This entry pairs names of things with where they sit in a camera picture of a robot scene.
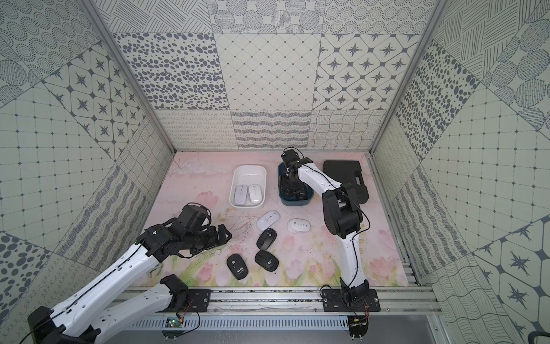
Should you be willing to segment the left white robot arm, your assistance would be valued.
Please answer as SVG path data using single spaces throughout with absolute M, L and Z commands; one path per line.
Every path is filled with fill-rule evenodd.
M 119 305 L 111 303 L 141 276 L 171 256 L 188 257 L 225 245 L 232 234 L 225 225 L 214 226 L 211 212 L 198 203 L 185 205 L 179 216 L 146 229 L 122 256 L 74 295 L 52 308 L 41 306 L 27 322 L 25 336 L 33 343 L 105 343 L 156 312 L 204 312 L 210 290 L 190 290 L 177 275 L 163 277 L 140 295 Z

